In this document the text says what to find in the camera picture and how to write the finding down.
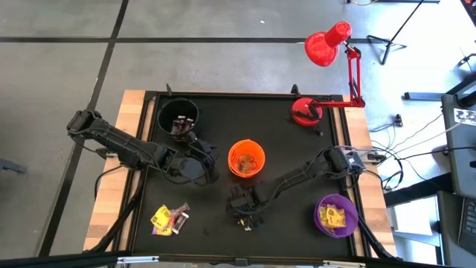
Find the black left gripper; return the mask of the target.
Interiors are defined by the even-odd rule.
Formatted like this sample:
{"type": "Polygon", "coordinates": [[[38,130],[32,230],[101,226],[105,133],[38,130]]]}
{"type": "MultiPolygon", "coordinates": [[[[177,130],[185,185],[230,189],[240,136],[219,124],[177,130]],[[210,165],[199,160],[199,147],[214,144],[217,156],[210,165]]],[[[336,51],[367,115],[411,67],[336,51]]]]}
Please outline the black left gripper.
{"type": "Polygon", "coordinates": [[[175,154],[166,161],[164,178],[175,185],[210,185],[217,182],[220,173],[214,150],[203,150],[202,141],[193,131],[187,134],[187,145],[191,148],[185,154],[175,154]]]}

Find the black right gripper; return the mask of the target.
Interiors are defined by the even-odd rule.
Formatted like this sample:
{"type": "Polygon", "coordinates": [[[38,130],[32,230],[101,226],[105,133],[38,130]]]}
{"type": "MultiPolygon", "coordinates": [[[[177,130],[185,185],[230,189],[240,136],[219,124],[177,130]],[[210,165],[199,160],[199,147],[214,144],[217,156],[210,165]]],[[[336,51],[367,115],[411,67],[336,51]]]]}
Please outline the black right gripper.
{"type": "Polygon", "coordinates": [[[251,220],[251,228],[256,229],[263,224],[260,215],[268,203],[268,197],[261,186],[234,186],[226,200],[225,209],[233,217],[233,221],[245,229],[245,219],[251,220]]]}

